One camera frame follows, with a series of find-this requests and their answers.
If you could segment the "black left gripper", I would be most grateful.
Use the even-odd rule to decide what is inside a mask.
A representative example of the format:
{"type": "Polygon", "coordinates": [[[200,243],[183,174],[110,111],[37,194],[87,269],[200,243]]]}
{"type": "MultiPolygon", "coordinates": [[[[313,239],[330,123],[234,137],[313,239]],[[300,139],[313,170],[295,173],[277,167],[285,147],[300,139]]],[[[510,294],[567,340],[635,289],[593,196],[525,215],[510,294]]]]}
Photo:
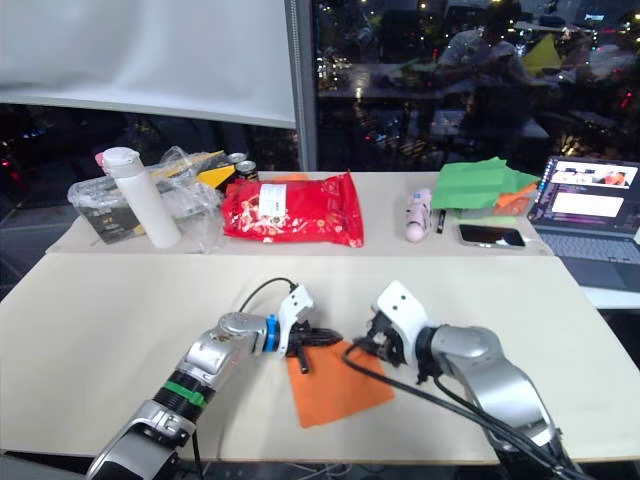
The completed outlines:
{"type": "Polygon", "coordinates": [[[287,357],[296,357],[300,373],[306,375],[310,371],[310,364],[305,353],[305,347],[329,347],[343,340],[343,336],[335,330],[321,327],[311,327],[308,322],[295,323],[289,333],[287,357]]]}

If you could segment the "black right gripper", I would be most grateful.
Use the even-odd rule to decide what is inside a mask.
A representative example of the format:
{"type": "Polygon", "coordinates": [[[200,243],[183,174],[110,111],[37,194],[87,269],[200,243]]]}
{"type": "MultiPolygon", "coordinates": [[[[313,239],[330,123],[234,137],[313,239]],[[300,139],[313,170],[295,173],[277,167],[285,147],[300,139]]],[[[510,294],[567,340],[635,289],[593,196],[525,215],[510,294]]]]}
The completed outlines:
{"type": "Polygon", "coordinates": [[[382,311],[374,315],[367,335],[355,338],[353,345],[368,355],[385,356],[394,367],[405,363],[402,339],[382,311]]]}

